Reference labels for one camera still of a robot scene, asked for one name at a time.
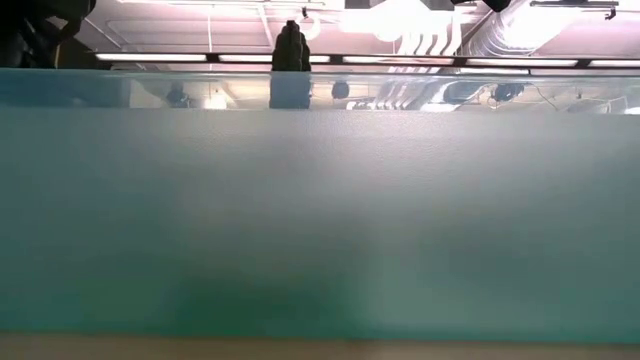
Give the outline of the green translucent plastic basket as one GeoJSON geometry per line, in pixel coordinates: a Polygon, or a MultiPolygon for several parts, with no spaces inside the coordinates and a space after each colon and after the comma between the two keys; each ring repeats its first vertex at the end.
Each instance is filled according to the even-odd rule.
{"type": "Polygon", "coordinates": [[[640,116],[0,70],[0,331],[640,345],[640,116]]]}

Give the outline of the green cactus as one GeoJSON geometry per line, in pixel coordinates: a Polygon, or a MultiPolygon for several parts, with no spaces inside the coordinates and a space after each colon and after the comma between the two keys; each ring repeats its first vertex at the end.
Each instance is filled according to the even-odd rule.
{"type": "Polygon", "coordinates": [[[278,34],[271,60],[272,71],[310,72],[310,49],[294,20],[288,20],[278,34]]]}

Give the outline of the long ceiling light fixture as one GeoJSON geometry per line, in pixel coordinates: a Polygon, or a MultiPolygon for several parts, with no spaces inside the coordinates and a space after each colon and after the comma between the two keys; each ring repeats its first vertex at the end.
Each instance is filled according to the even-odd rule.
{"type": "MultiPolygon", "coordinates": [[[[261,64],[272,62],[271,54],[250,53],[97,53],[100,61],[114,63],[206,63],[261,64]]],[[[462,57],[408,55],[311,55],[312,65],[326,66],[406,66],[504,69],[640,70],[640,59],[632,58],[542,58],[542,57],[462,57]]]]}

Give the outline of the black ceiling track fixture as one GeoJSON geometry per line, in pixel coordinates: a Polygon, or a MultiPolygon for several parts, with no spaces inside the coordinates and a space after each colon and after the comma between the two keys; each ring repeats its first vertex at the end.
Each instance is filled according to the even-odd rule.
{"type": "Polygon", "coordinates": [[[543,8],[577,8],[588,10],[608,10],[606,20],[611,20],[617,15],[617,7],[620,3],[616,0],[532,0],[531,7],[543,8]]]}

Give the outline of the silver ventilation duct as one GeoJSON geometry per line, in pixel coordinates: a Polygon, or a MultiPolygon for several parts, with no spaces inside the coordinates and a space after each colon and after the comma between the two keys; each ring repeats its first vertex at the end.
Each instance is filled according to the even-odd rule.
{"type": "Polygon", "coordinates": [[[533,54],[554,37],[549,29],[539,29],[540,8],[527,3],[518,8],[493,13],[464,40],[458,50],[469,57],[521,57],[533,54]]]}

